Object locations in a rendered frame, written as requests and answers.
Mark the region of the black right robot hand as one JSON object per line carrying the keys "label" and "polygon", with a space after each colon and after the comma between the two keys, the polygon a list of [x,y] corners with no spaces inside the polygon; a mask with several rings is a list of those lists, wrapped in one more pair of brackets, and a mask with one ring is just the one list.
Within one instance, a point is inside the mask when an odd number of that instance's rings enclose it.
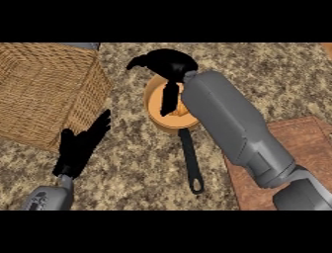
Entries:
{"label": "black right robot hand", "polygon": [[136,66],[148,67],[167,80],[161,107],[161,115],[166,116],[177,107],[177,84],[183,83],[185,78],[197,73],[198,64],[186,53],[161,48],[132,59],[127,69]]}

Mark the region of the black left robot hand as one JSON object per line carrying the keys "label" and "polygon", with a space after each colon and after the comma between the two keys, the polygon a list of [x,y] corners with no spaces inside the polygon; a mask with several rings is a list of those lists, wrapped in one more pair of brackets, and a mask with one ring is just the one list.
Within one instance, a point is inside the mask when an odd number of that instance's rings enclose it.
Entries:
{"label": "black left robot hand", "polygon": [[89,130],[74,134],[69,128],[61,132],[59,159],[55,165],[53,174],[66,175],[75,179],[86,167],[87,161],[102,138],[111,129],[111,110],[106,110]]}

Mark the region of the brown wooden cutting board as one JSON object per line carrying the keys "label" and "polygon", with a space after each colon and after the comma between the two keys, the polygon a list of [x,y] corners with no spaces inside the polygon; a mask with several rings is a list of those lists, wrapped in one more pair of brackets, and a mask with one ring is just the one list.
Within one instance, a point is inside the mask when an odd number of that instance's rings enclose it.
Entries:
{"label": "brown wooden cutting board", "polygon": [[[332,126],[315,116],[269,123],[269,129],[278,141],[332,193]],[[248,172],[225,160],[238,205],[244,211],[273,211],[273,194],[285,188],[262,189]]]}

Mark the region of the woven wicker basket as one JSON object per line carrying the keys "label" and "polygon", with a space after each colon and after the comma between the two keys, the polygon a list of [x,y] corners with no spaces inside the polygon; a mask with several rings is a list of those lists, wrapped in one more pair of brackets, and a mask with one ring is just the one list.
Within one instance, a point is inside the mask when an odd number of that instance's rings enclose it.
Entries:
{"label": "woven wicker basket", "polygon": [[0,136],[56,152],[61,131],[89,129],[111,88],[99,50],[0,42]]}

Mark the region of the grey appliance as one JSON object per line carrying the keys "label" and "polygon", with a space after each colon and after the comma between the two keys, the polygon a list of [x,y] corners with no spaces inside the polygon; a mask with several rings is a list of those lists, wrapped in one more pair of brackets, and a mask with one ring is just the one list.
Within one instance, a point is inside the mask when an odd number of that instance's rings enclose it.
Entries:
{"label": "grey appliance", "polygon": [[99,50],[100,47],[100,42],[61,42],[61,44],[93,50]]}

